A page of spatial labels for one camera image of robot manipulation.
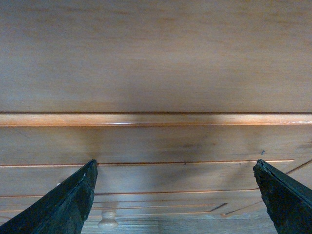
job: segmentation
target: dark green object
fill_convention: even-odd
[[[80,234],[98,176],[92,160],[31,207],[0,226],[0,234]]]
[[[259,159],[253,168],[279,234],[312,234],[312,190]]]

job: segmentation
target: wooden trim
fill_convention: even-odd
[[[2,113],[0,127],[312,125],[312,113]]]
[[[266,160],[268,163],[293,162],[294,159],[277,159]],[[150,165],[168,165],[168,164],[224,164],[224,163],[257,163],[257,160],[240,160],[240,161],[200,161],[200,162],[126,162],[126,163],[98,163],[98,167],[106,166],[150,166]],[[23,165],[0,165],[1,168],[33,168],[33,167],[82,167],[83,163],[77,164],[23,164]]]

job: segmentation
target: wood molding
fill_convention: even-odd
[[[312,125],[312,113],[2,113],[0,127]]]

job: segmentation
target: wooden panel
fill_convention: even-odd
[[[272,163],[281,169],[289,162]],[[96,193],[218,191],[257,188],[254,162],[98,167]],[[0,196],[43,195],[79,167],[1,168]]]
[[[110,230],[112,234],[159,234],[157,220],[118,220],[118,227]],[[81,234],[103,234],[98,229],[98,221],[87,221],[83,226]]]
[[[4,207],[30,206],[39,200],[41,196],[29,197],[0,197],[1,210]],[[158,202],[172,202],[182,204],[216,203],[221,200],[248,200],[261,198],[260,190],[253,191],[214,191],[214,192],[181,192],[181,193],[142,193],[142,194],[95,194],[94,205],[105,206],[137,206],[139,202],[145,205],[154,205]]]
[[[0,128],[0,165],[310,160],[312,126]]]
[[[311,1],[13,1],[0,15],[0,111],[311,111]]]
[[[293,171],[290,173],[290,177],[294,178],[295,180],[299,181],[303,185],[307,186],[308,188],[312,189],[312,156],[309,163],[304,165],[298,170]]]
[[[187,218],[119,219],[113,234],[277,234],[272,221],[261,219],[199,220]],[[82,234],[101,234],[97,222],[87,221]]]
[[[210,213],[214,209],[218,209],[223,204],[208,204],[202,206],[189,206],[184,205],[180,207],[147,207],[147,208],[129,208],[129,209],[116,209],[117,216],[143,216],[143,215],[175,215],[175,214],[200,214]],[[0,215],[4,217],[13,218],[23,210],[11,210],[11,211],[0,211]],[[101,220],[100,209],[92,209],[89,217],[94,217]]]
[[[277,234],[270,219],[240,220],[164,220],[160,234]]]

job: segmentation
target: wooden knob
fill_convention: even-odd
[[[114,211],[102,211],[102,221],[97,224],[98,228],[102,231],[115,229],[118,226],[115,217],[116,212]]]

